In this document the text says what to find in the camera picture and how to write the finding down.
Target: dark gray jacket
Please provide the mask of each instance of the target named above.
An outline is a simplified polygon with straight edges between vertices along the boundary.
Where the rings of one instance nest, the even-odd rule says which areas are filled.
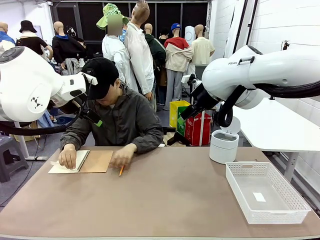
[[[85,144],[92,132],[96,146],[125,146],[133,143],[138,153],[146,153],[161,144],[164,134],[160,120],[148,100],[141,94],[122,85],[123,94],[114,108],[102,106],[94,100],[87,103],[100,117],[102,125],[96,126],[78,118],[61,137],[61,149],[74,144],[75,149]]]

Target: dark green jacket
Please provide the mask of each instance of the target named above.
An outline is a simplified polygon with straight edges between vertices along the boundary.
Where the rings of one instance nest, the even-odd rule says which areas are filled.
[[[160,68],[166,63],[166,49],[165,47],[151,34],[144,34],[145,40],[149,45],[155,65]]]
[[[115,106],[102,106],[89,100],[102,120],[100,127],[86,119],[78,118],[61,137],[61,149],[74,144],[75,149],[85,144],[92,132],[96,146],[125,146],[134,143],[138,153],[149,152],[159,146],[164,138],[160,120],[148,100],[141,94],[122,85],[123,94]]]

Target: orange pencil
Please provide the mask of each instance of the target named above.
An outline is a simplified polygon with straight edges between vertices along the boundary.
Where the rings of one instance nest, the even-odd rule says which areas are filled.
[[[120,173],[119,173],[119,177],[122,175],[122,172],[124,171],[124,169],[125,169],[125,165],[123,165],[123,166],[121,167],[121,170],[120,170]]]

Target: red shirt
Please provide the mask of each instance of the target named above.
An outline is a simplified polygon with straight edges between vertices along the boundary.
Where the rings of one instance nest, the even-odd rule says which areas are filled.
[[[189,44],[187,43],[187,41],[184,38],[179,36],[167,39],[164,43],[164,47],[166,48],[168,44],[175,45],[177,48],[180,48],[182,50],[189,47]]]

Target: white label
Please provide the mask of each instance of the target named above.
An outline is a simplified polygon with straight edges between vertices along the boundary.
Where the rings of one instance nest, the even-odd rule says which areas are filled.
[[[264,196],[262,195],[261,192],[253,192],[253,195],[254,195],[255,200],[257,202],[266,202],[266,200],[265,200],[265,198],[264,198]]]

